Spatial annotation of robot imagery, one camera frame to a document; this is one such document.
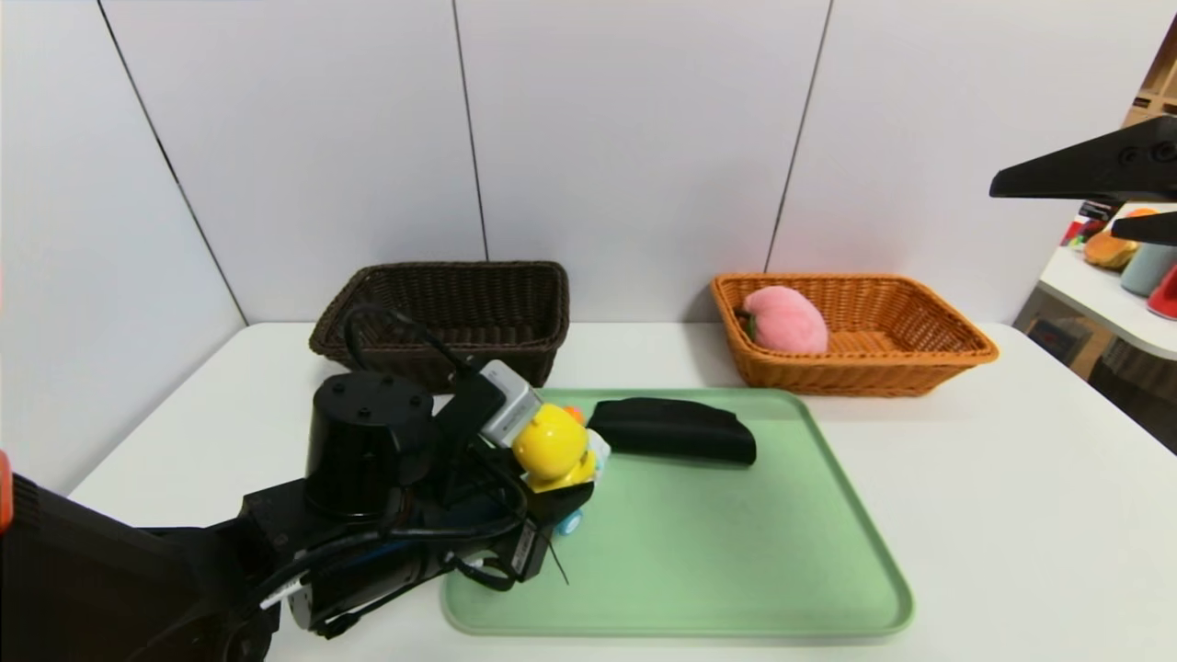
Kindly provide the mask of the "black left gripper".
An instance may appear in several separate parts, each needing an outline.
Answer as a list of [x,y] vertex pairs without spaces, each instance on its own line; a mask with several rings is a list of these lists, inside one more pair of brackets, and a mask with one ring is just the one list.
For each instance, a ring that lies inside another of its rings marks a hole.
[[541,571],[556,524],[580,511],[592,498],[594,482],[559,486],[527,495],[523,523],[496,537],[484,556],[466,562],[466,577],[476,583],[520,583]]

